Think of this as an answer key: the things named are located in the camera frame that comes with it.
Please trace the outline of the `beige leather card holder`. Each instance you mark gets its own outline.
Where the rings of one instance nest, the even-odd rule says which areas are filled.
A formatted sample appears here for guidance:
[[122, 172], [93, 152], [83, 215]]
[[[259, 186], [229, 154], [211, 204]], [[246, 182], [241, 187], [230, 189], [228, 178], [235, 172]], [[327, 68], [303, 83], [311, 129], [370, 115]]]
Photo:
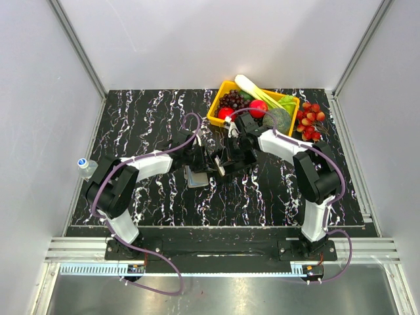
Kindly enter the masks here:
[[187, 165], [184, 166], [184, 178], [189, 188], [199, 188], [209, 184], [207, 173], [195, 173]]

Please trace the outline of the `white card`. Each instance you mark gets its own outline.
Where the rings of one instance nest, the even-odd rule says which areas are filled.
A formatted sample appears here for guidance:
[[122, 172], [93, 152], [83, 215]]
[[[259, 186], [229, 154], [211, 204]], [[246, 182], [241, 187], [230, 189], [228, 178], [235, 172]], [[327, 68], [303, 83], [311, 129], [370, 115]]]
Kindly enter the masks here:
[[220, 161], [219, 157], [216, 156], [214, 158], [214, 161], [215, 161], [215, 165], [216, 165], [216, 167], [218, 169], [218, 172], [219, 172], [220, 176], [224, 177], [225, 174], [226, 174], [226, 172], [225, 172], [224, 167], [221, 165], [221, 161]]

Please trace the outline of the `black plastic card box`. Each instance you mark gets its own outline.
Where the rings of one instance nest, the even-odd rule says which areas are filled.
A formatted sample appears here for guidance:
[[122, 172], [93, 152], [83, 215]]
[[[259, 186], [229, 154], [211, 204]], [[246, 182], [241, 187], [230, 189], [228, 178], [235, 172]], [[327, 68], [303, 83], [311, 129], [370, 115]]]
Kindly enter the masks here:
[[220, 159], [221, 165], [225, 169], [225, 177], [230, 175], [235, 175], [236, 173], [248, 170], [257, 164], [257, 155], [252, 150], [247, 151], [232, 151], [228, 148], [222, 148], [211, 155], [215, 169], [218, 172], [218, 169], [215, 165], [214, 158], [218, 156]]

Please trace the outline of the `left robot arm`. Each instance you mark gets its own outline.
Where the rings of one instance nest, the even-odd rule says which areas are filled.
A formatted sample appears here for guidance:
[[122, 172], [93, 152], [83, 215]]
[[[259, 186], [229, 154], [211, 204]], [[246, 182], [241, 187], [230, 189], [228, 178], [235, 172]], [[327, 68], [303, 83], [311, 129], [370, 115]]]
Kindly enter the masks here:
[[209, 184], [207, 174], [213, 170], [201, 131], [183, 129], [164, 148], [137, 157], [103, 157], [83, 193], [93, 216], [104, 219], [120, 239], [119, 251], [127, 259], [135, 259], [142, 252], [140, 232], [129, 214], [136, 183], [182, 169], [188, 187]]

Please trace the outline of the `red apple left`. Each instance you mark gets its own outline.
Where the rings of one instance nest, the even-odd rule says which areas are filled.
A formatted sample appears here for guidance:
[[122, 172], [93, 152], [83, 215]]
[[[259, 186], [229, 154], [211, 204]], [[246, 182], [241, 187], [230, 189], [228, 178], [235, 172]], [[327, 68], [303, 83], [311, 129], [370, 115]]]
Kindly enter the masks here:
[[226, 117], [230, 117], [231, 120], [234, 120], [236, 116], [233, 114], [234, 110], [230, 107], [222, 107], [219, 109], [217, 117], [221, 120], [225, 120]]

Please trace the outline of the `red apple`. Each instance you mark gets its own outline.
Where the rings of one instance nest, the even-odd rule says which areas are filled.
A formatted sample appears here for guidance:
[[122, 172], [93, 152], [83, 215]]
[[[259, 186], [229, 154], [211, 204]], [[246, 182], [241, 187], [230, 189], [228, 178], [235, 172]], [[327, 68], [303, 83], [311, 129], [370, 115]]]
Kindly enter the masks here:
[[219, 109], [217, 117], [221, 120], [225, 120], [226, 117], [230, 117], [231, 120], [234, 120], [236, 116], [233, 114], [234, 110], [230, 107], [222, 107]]
[[249, 109], [250, 109], [249, 113], [253, 118], [260, 119], [265, 116], [265, 112], [268, 111], [268, 106], [266, 102], [262, 100], [253, 100], [249, 104]]

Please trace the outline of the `green melon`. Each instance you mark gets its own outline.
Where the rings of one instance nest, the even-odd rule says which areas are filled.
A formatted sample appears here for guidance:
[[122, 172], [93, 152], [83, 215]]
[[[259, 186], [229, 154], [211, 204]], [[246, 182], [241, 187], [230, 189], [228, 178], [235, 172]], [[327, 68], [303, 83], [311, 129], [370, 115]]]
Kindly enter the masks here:
[[276, 130], [284, 135], [289, 134], [291, 127], [291, 116], [281, 108], [274, 108], [267, 111], [262, 119], [262, 124], [266, 127], [273, 128], [276, 123]]

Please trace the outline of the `red apple right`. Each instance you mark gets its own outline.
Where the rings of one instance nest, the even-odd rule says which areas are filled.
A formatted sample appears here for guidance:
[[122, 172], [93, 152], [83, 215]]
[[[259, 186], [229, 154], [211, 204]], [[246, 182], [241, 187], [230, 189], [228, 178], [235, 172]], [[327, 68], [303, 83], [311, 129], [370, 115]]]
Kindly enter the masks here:
[[262, 100], [253, 100], [249, 104], [249, 109], [250, 109], [249, 113], [253, 118], [260, 119], [265, 116], [265, 112], [268, 111], [268, 106], [266, 102]]

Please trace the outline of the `dark purple grape bunch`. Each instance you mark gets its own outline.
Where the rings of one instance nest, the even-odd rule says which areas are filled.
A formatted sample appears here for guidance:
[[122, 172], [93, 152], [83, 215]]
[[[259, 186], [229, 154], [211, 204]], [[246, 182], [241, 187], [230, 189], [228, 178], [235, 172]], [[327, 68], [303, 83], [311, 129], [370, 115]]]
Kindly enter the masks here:
[[244, 100], [240, 95], [239, 91], [231, 89], [228, 93], [223, 94], [219, 98], [219, 105], [217, 110], [222, 107], [230, 107], [233, 110], [238, 110], [242, 108], [247, 108], [252, 100]]

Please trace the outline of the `green lettuce leaf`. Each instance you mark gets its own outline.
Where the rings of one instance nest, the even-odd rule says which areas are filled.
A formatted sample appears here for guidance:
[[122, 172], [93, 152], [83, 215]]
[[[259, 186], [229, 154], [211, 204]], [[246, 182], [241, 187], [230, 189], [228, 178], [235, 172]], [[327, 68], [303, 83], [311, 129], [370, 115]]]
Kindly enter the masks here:
[[285, 95], [279, 99], [278, 104], [282, 106], [290, 116], [293, 116], [295, 111], [295, 101], [292, 95]]

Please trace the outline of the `white green leek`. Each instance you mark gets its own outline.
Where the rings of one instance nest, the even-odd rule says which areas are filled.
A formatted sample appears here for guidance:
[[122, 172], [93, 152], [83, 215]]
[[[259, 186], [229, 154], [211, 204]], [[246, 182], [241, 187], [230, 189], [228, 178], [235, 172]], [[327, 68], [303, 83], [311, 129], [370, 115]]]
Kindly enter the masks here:
[[283, 110], [285, 109], [271, 96], [266, 94], [262, 89], [258, 88], [256, 84], [254, 84], [254, 82], [252, 82], [246, 76], [239, 74], [234, 78], [234, 82], [241, 90], [251, 95], [253, 98], [264, 101], [270, 110], [274, 108], [281, 108]]

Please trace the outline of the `red lychee bunch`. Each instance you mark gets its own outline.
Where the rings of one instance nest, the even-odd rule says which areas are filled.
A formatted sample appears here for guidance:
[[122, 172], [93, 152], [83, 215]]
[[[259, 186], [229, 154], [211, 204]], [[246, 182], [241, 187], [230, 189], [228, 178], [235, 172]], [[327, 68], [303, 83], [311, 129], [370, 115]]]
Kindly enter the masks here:
[[319, 142], [329, 136], [326, 115], [317, 103], [304, 102], [297, 111], [295, 130], [301, 134], [302, 141]]

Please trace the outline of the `clear plastic water bottle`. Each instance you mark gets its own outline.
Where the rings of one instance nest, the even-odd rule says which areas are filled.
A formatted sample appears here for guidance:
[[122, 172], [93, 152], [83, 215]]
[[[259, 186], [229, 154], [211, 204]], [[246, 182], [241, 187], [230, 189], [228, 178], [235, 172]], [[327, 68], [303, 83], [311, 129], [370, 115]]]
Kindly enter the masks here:
[[81, 158], [77, 161], [78, 173], [83, 180], [89, 180], [95, 173], [98, 163], [91, 159]]

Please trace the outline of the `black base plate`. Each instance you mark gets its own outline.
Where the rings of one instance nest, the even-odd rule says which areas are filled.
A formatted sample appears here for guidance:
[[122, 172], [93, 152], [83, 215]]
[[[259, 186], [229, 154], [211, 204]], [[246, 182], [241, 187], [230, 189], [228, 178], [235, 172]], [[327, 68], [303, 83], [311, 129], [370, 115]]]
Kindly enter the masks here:
[[142, 227], [135, 245], [172, 261], [184, 276], [289, 272], [292, 262], [337, 262], [332, 240], [309, 245], [300, 228]]

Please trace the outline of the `aluminium frame rail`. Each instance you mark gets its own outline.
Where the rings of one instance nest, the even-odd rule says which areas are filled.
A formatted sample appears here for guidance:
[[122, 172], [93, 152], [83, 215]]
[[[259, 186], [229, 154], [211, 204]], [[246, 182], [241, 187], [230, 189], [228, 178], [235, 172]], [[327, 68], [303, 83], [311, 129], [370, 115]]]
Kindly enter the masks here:
[[108, 92], [102, 84], [96, 70], [93, 67], [92, 62], [90, 61], [83, 45], [76, 34], [76, 31], [70, 21], [69, 16], [67, 15], [61, 1], [59, 0], [47, 0], [47, 3], [52, 9], [52, 12], [56, 16], [59, 24], [61, 25], [70, 45], [72, 46], [74, 52], [76, 53], [81, 65], [83, 66], [86, 74], [88, 75], [91, 83], [93, 84], [98, 95], [102, 99], [106, 99]]

